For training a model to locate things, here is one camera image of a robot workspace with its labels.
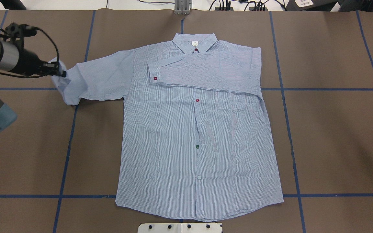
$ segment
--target shirt placket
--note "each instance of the shirt placket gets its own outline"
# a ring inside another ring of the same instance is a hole
[[[197,138],[197,144],[195,145],[196,148],[196,163],[195,163],[195,214],[196,217],[204,218],[204,183],[205,183],[205,176],[203,175],[203,162],[202,159],[204,158],[204,148],[205,148],[205,119],[202,118],[203,114],[202,108],[205,104],[205,100],[203,98],[203,90],[194,88],[194,97],[191,101],[194,102],[194,113],[195,113],[195,122],[197,124],[197,130],[199,137]]]

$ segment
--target shirt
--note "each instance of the shirt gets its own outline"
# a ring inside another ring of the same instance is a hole
[[[69,105],[124,98],[117,205],[218,221],[283,202],[260,74],[260,48],[176,34],[52,79]]]

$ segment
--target white paper label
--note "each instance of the white paper label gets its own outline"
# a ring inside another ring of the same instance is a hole
[[[312,0],[295,0],[295,2],[299,7],[313,5]]]

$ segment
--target brown table surface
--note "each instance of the brown table surface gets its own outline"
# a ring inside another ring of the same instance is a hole
[[[224,233],[373,232],[373,13],[0,11],[45,30],[68,68],[119,50],[210,34],[261,47],[284,203],[221,221]],[[50,60],[38,34],[25,48]],[[123,101],[64,104],[49,77],[0,75],[18,119],[0,133],[0,232],[137,232],[188,222],[117,207]]]

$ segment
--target shirt pocket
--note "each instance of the shirt pocket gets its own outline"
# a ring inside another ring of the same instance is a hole
[[[216,92],[217,109],[239,110],[247,107],[244,93]]]

